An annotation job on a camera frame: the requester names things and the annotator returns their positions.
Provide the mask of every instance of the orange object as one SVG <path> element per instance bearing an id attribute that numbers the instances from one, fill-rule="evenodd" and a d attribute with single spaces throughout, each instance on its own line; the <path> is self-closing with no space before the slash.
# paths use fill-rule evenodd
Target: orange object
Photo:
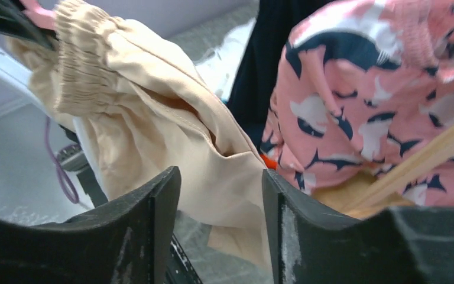
<path id="1" fill-rule="evenodd" d="M 260 154 L 260 156 L 262 157 L 262 159 L 264 160 L 265 162 L 265 165 L 271 169 L 271 170 L 275 170 L 277 168 L 277 162 L 276 161 L 273 161 L 271 159 L 269 159 L 267 156 L 265 156 L 264 154 Z"/>

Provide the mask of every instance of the pink patterned fabric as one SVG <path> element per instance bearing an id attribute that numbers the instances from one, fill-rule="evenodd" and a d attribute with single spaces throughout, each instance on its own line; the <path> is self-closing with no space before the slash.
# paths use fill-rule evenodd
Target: pink patterned fabric
<path id="1" fill-rule="evenodd" d="M 283 48 L 261 150 L 296 188 L 382 176 L 454 124 L 454 2 L 345 0 Z M 399 192 L 454 205 L 454 158 Z"/>

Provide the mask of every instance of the beige fabric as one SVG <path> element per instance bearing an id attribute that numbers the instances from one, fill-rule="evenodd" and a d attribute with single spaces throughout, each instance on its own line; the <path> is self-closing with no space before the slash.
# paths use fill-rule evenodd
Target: beige fabric
<path id="1" fill-rule="evenodd" d="M 82 120 L 109 200 L 178 166 L 179 210 L 215 226 L 214 248 L 269 269 L 265 164 L 184 52 L 80 0 L 57 6 L 56 31 L 59 54 L 11 39 L 10 49 L 34 71 L 37 96 Z"/>
<path id="2" fill-rule="evenodd" d="M 56 94 L 60 86 L 58 54 L 29 41 L 7 37 L 7 46 L 17 59 L 32 71 L 30 91 L 43 103 L 48 114 L 59 124 L 75 132 L 72 116 L 54 110 Z"/>

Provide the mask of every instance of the wooden stick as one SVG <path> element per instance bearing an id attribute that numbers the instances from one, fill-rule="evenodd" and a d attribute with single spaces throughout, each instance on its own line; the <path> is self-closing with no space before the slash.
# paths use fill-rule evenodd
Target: wooden stick
<path id="1" fill-rule="evenodd" d="M 352 196 L 343 212 L 373 206 L 454 156 L 454 125 L 383 178 Z"/>

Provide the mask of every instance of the floor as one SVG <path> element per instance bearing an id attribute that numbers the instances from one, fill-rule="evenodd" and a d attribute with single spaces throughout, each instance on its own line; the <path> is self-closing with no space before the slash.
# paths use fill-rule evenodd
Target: floor
<path id="1" fill-rule="evenodd" d="M 200 59 L 207 49 L 220 45 L 231 28 L 253 18 L 257 8 L 254 2 L 170 40 L 181 46 L 192 60 Z M 81 205 L 73 205 L 63 196 L 44 149 L 44 122 L 44 115 L 31 105 L 0 118 L 2 219 L 24 225 L 63 222 L 93 208 L 83 191 L 79 191 Z M 59 127 L 53 127 L 51 141 L 54 150 L 70 143 Z M 75 176 L 72 179 L 79 186 Z M 268 272 L 206 247 L 209 230 L 209 226 L 182 214 L 177 216 L 176 236 L 205 284 L 272 283 Z"/>

